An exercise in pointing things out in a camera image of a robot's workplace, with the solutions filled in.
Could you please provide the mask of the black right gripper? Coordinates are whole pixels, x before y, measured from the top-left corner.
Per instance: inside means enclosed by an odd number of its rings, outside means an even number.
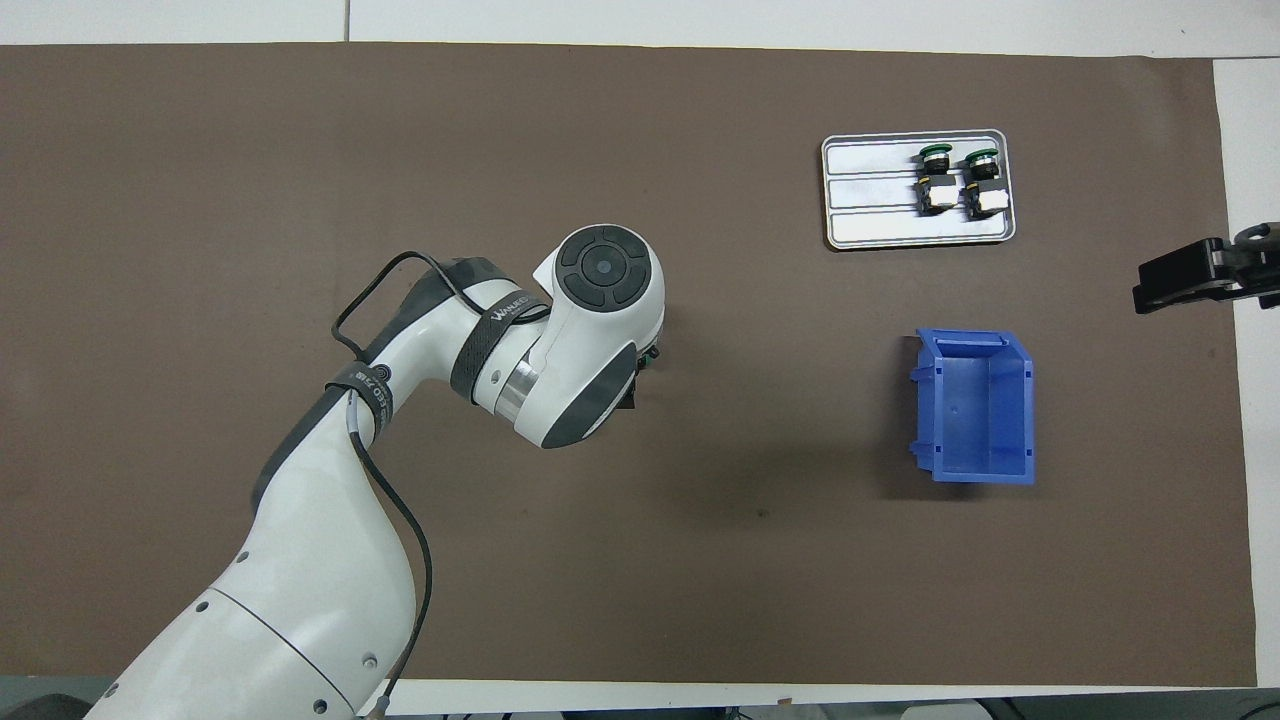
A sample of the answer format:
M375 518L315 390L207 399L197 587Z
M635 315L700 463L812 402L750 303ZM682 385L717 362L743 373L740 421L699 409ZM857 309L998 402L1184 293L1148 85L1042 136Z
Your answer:
M1213 293L1219 302L1257 299L1261 307L1277 307L1277 258L1276 222L1247 227L1229 241L1198 240L1138 266L1135 313L1146 315Z

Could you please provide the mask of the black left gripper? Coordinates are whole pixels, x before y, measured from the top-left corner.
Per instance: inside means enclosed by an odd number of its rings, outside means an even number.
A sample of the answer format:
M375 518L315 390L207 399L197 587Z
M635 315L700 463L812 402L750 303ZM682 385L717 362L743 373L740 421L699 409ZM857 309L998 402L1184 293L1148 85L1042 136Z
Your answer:
M635 372L625 389L625 392L618 397L614 410L630 410L635 409L635 393L637 387L637 379L643 372L645 372L658 357L660 356L660 348L657 345L652 345L645 348L636 360Z

